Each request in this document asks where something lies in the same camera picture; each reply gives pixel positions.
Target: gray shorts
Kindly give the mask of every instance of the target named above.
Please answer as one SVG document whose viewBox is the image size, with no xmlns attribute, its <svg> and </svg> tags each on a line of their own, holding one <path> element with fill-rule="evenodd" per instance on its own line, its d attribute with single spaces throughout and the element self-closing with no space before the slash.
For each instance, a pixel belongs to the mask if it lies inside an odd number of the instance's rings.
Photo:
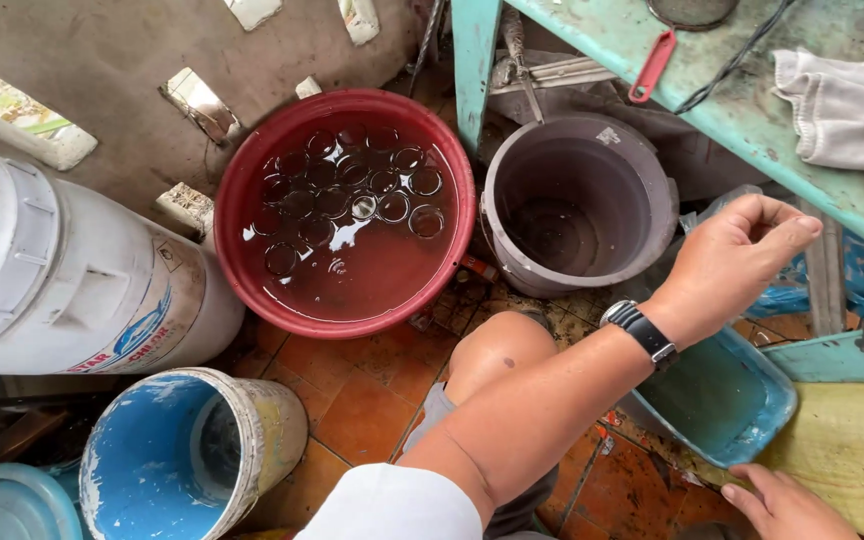
<svg viewBox="0 0 864 540">
<path fill-rule="evenodd" d="M 436 382 L 432 385 L 425 402 L 425 419 L 415 427 L 409 438 L 402 445 L 402 452 L 408 452 L 412 445 L 423 438 L 433 426 L 455 411 L 455 404 L 446 397 L 446 384 Z M 545 476 L 532 484 L 525 493 L 499 506 L 488 522 L 483 538 L 485 540 L 539 540 L 547 539 L 545 534 L 532 531 L 532 514 L 536 508 L 552 495 L 559 477 L 559 466 L 556 465 Z"/>
</svg>

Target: white sleeve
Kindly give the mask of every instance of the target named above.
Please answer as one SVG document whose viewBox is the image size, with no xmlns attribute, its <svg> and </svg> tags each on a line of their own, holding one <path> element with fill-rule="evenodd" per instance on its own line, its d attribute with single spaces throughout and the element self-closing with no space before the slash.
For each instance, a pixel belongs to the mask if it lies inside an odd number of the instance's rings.
<svg viewBox="0 0 864 540">
<path fill-rule="evenodd" d="M 459 486 L 425 469 L 355 467 L 295 540 L 482 540 L 482 521 Z"/>
</svg>

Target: black watch band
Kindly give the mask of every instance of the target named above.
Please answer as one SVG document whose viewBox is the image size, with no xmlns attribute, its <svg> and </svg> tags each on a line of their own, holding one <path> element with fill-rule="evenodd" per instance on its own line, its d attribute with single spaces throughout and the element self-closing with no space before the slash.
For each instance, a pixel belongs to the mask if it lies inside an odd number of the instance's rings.
<svg viewBox="0 0 864 540">
<path fill-rule="evenodd" d="M 655 325 L 652 324 L 639 308 L 631 300 L 621 300 L 606 310 L 602 315 L 599 327 L 606 323 L 618 326 L 638 341 L 645 352 L 652 358 L 655 371 L 665 371 L 679 359 L 679 352 L 675 343 L 666 338 Z"/>
</svg>

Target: hand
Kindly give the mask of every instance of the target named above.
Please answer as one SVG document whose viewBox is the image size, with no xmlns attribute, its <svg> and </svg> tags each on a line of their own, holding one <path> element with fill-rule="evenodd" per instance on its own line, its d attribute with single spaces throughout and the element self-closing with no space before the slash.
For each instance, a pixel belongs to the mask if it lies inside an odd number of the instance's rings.
<svg viewBox="0 0 864 540">
<path fill-rule="evenodd" d="M 728 472 L 755 486 L 757 495 L 726 484 L 722 496 L 749 518 L 762 540 L 858 540 L 845 518 L 785 472 L 755 463 L 734 465 Z"/>
<path fill-rule="evenodd" d="M 822 222 L 785 202 L 744 195 L 695 227 L 665 283 L 639 309 L 683 350 L 748 309 Z"/>
</svg>

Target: red handle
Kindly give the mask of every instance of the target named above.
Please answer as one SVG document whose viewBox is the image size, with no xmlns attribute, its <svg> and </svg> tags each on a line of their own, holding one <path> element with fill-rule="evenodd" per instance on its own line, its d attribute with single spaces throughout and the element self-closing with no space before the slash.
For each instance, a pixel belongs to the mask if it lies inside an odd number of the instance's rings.
<svg viewBox="0 0 864 540">
<path fill-rule="evenodd" d="M 659 78 L 663 76 L 663 71 L 666 71 L 666 64 L 669 63 L 669 57 L 672 56 L 675 43 L 674 29 L 663 31 L 655 39 L 652 50 L 649 51 L 645 63 L 642 64 L 642 70 L 638 73 L 638 78 L 635 79 L 635 84 L 629 88 L 629 100 L 632 103 L 649 101 L 652 90 L 659 82 Z"/>
</svg>

